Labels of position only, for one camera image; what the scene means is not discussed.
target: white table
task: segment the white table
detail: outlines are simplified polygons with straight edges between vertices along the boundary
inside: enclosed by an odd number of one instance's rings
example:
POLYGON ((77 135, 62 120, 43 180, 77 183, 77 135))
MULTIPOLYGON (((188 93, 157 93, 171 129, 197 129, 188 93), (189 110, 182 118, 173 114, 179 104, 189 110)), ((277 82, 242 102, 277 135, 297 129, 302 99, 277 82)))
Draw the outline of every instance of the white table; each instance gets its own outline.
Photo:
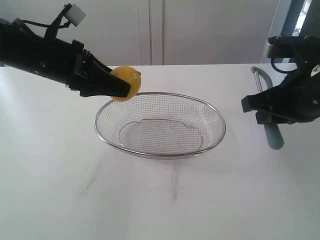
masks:
POLYGON ((141 92, 193 96, 225 118, 216 148, 178 161, 102 142, 94 118, 109 97, 0 68, 0 239, 319 239, 320 121, 281 125, 285 145, 270 149, 242 111, 257 93, 251 66, 136 67, 141 92))

